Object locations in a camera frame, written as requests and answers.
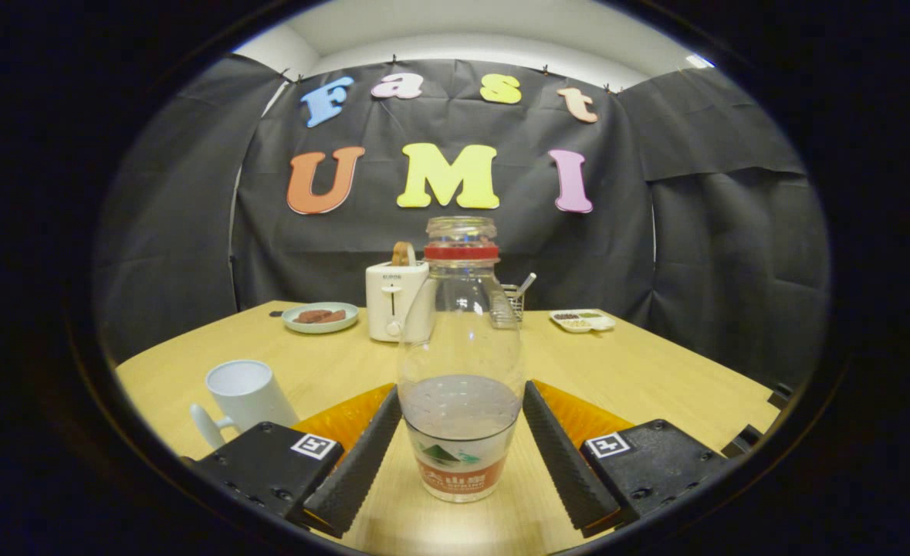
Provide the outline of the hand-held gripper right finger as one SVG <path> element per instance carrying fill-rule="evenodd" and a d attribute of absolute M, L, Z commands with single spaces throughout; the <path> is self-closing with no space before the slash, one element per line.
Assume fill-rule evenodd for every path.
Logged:
<path fill-rule="evenodd" d="M 571 524 L 585 537 L 666 509 L 727 458 L 665 419 L 632 425 L 532 380 L 524 414 Z"/>

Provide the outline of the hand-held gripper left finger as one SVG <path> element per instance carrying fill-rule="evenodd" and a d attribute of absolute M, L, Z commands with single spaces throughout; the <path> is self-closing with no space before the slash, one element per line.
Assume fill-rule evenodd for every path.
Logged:
<path fill-rule="evenodd" d="M 203 458 L 181 461 L 233 500 L 342 538 L 399 420 L 396 387 L 384 384 L 292 427 L 260 422 Z"/>

